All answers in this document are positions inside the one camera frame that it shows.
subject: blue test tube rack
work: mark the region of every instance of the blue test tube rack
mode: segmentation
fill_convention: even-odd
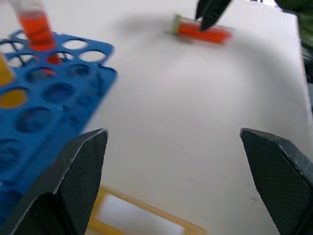
[[[12,68],[16,78],[0,87],[0,99],[15,89],[27,96],[17,108],[0,107],[0,226],[64,145],[82,132],[116,79],[116,71],[103,66],[113,51],[110,44],[54,34],[56,48],[38,52],[18,37],[21,33],[16,31],[0,41],[0,46],[12,46],[11,52],[4,53],[6,59],[19,62],[18,68]],[[73,40],[86,46],[63,46]],[[105,57],[96,62],[84,61],[82,55],[90,51]],[[54,54],[63,62],[49,63],[47,58]]]

